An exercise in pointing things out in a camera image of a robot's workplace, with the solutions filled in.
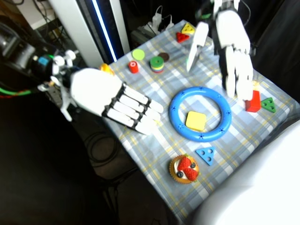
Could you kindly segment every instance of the green triangle block with holes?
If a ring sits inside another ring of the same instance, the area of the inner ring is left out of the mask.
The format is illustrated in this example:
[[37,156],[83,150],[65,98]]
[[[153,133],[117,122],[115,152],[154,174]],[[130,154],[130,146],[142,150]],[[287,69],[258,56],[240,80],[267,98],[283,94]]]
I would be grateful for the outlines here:
[[274,101],[271,97],[261,101],[261,106],[263,109],[266,109],[266,110],[270,111],[271,113],[276,112]]
[[212,165],[214,159],[215,147],[209,147],[204,149],[197,149],[196,153],[208,164]]

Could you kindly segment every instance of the red triangle block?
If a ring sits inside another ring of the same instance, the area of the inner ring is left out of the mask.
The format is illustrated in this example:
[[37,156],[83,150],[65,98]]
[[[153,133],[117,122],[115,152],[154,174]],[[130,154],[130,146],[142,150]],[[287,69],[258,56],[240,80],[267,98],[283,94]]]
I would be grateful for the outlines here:
[[176,33],[176,37],[177,37],[177,42],[178,43],[184,42],[184,41],[189,39],[189,35],[182,34],[180,32]]

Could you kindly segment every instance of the strawberry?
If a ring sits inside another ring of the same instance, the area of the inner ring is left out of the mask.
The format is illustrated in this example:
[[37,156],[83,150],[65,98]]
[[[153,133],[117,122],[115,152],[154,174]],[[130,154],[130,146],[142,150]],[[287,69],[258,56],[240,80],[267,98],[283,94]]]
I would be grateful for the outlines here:
[[191,168],[185,168],[183,169],[183,172],[185,173],[185,175],[189,180],[194,181],[197,179],[198,172],[196,170],[193,170]]
[[184,168],[188,168],[190,165],[191,165],[191,160],[189,160],[188,157],[183,157],[177,167],[177,170],[180,171],[180,170],[183,170]]

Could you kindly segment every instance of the triangle block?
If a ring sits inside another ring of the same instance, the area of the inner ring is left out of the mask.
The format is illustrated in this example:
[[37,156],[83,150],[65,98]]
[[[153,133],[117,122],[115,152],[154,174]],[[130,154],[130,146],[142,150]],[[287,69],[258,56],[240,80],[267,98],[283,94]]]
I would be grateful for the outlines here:
[[177,42],[181,43],[189,39],[189,35],[181,34],[180,32],[176,33]]
[[183,34],[194,34],[195,33],[195,28],[191,24],[186,23],[184,25],[184,27],[182,28],[181,32]]
[[271,113],[276,112],[275,104],[274,104],[274,101],[271,97],[261,101],[261,106],[262,106],[263,109],[266,109]]
[[209,147],[204,149],[197,149],[196,153],[208,164],[212,165],[214,154],[215,154],[215,147]]

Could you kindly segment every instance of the blue triangle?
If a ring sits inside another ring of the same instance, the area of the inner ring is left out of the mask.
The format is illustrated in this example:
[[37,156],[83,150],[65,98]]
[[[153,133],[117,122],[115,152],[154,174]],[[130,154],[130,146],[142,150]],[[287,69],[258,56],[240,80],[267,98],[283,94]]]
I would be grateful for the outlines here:
[[212,165],[214,159],[215,147],[209,147],[204,149],[197,149],[196,153],[208,164]]

